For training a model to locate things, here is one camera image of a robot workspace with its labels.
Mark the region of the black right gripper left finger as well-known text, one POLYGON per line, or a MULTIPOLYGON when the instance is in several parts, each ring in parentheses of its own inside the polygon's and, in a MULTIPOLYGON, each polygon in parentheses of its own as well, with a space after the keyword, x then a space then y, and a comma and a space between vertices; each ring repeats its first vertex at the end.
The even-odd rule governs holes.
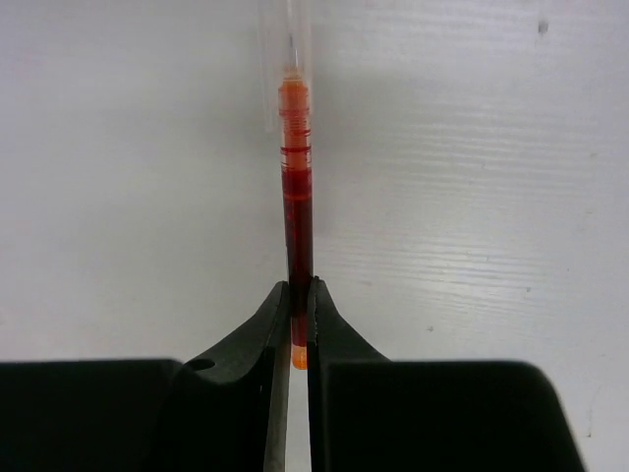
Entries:
POLYGON ((281 471, 289 289, 194 359, 5 362, 5 471, 281 471))

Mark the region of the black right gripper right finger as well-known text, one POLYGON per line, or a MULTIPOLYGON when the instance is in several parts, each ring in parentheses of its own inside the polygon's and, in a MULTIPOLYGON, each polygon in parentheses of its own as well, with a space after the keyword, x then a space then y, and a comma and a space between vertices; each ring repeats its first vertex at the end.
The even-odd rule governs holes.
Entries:
POLYGON ((315 471, 581 471, 548 377, 508 360, 393 361, 338 312, 324 281, 308 299, 315 471))

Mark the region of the dark red orange-tipped pen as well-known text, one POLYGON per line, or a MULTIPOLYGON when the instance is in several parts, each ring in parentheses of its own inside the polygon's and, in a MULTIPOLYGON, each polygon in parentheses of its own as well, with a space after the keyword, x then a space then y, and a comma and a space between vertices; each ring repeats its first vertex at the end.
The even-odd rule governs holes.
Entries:
POLYGON ((294 367, 304 370, 314 277, 310 3, 259 1, 257 10, 265 127, 279 133, 291 355, 294 367))

